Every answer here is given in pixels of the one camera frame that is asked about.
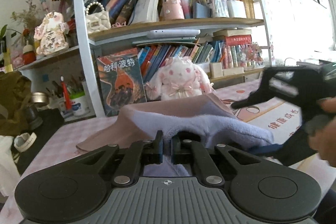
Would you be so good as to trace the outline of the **person's right hand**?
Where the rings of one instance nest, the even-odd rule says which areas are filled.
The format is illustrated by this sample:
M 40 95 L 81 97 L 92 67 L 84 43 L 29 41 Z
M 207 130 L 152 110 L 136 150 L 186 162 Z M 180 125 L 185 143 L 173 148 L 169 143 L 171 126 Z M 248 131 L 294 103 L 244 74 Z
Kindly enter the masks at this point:
M 322 160 L 326 160 L 330 166 L 336 166 L 336 121 L 335 117 L 323 129 L 315 132 L 309 138 L 309 146 L 317 151 Z

